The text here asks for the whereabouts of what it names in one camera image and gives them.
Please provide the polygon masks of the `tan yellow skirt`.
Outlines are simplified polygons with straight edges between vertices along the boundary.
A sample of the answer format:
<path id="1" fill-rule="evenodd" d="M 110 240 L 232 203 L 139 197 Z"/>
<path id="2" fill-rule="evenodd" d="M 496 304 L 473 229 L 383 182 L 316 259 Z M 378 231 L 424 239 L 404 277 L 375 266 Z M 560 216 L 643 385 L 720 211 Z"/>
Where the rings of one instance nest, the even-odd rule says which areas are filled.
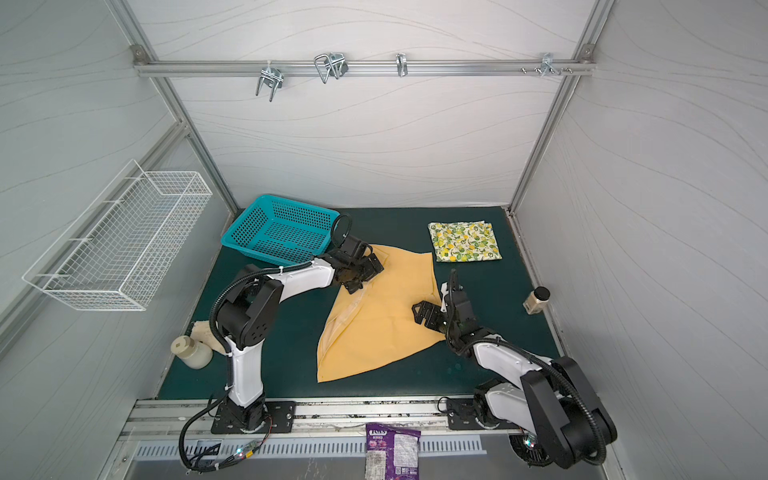
<path id="1" fill-rule="evenodd" d="M 354 294 L 341 288 L 317 345 L 316 379 L 330 382 L 375 370 L 442 342 L 414 320 L 412 306 L 436 304 L 430 253 L 375 245 L 384 270 Z"/>

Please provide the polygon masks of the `lemon print skirt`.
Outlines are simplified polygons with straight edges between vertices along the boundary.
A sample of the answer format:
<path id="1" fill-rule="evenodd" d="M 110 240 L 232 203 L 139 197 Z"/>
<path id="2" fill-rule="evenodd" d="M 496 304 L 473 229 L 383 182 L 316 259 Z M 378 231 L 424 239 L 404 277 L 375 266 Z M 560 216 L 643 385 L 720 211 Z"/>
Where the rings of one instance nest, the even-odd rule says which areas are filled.
<path id="1" fill-rule="evenodd" d="M 435 259 L 440 263 L 501 260 L 491 223 L 485 221 L 428 224 Z"/>

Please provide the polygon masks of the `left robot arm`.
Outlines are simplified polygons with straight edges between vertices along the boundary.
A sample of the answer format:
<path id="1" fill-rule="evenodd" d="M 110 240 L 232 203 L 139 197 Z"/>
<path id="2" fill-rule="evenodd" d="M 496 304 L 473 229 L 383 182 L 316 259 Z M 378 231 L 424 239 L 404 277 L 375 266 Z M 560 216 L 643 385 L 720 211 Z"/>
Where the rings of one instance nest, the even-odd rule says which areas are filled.
<path id="1" fill-rule="evenodd" d="M 383 271 L 372 246 L 354 236 L 301 264 L 244 268 L 218 296 L 209 316 L 210 330 L 228 358 L 227 394 L 219 412 L 244 430 L 265 421 L 263 343 L 283 301 L 333 283 L 354 294 Z"/>

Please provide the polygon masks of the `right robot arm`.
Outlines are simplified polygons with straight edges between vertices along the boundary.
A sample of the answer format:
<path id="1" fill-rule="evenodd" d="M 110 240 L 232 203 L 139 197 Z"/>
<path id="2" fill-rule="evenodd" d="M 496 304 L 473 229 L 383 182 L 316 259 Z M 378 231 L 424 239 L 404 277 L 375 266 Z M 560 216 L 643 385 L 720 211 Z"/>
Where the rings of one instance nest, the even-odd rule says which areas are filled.
<path id="1" fill-rule="evenodd" d="M 457 272 L 442 285 L 440 298 L 438 304 L 414 304 L 415 323 L 441 334 L 454 354 L 495 375 L 470 399 L 438 400 L 449 428 L 511 429 L 512 449 L 529 466 L 602 465 L 618 432 L 579 364 L 568 356 L 538 356 L 483 327 Z"/>

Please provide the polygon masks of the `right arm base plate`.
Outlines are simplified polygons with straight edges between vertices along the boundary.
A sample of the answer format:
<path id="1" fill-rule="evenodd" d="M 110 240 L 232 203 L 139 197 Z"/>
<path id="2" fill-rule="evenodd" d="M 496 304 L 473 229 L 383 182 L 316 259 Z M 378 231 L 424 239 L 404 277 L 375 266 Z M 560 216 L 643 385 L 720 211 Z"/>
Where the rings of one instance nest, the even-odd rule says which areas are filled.
<path id="1" fill-rule="evenodd" d="M 441 397 L 437 409 L 447 417 L 448 428 L 464 430 L 518 430 L 519 426 L 495 417 L 480 395 L 472 398 Z"/>

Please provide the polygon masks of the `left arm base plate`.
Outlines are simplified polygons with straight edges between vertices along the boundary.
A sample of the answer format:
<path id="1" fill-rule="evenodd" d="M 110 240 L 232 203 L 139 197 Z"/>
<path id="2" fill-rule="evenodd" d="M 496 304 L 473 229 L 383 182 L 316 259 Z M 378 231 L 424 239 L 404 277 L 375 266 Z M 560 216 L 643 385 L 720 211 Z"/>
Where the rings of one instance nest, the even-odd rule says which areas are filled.
<path id="1" fill-rule="evenodd" d="M 212 434 L 290 433 L 293 428 L 294 401 L 257 401 L 243 407 L 227 399 L 217 408 Z"/>

